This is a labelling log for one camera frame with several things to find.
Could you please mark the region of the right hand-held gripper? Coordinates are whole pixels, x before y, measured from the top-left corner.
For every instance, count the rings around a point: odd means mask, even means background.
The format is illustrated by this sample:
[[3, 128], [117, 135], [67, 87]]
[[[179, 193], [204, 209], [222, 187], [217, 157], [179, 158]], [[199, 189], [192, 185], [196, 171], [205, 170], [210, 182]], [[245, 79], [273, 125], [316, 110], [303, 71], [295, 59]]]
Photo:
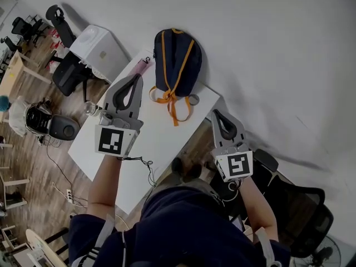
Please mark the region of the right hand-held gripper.
[[253, 152], [244, 141], [243, 124], [226, 111], [211, 115], [214, 135], [214, 164], [223, 182], [236, 182], [253, 175]]

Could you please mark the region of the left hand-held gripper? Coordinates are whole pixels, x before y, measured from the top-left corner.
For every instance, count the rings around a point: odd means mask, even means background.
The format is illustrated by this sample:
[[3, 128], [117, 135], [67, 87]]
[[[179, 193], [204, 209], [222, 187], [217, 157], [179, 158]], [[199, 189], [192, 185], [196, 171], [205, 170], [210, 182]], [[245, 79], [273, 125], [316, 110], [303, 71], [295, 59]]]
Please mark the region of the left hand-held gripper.
[[140, 74], [127, 76], [112, 87], [105, 96], [95, 126], [95, 151], [100, 154], [126, 158], [144, 122], [139, 120], [143, 90]]

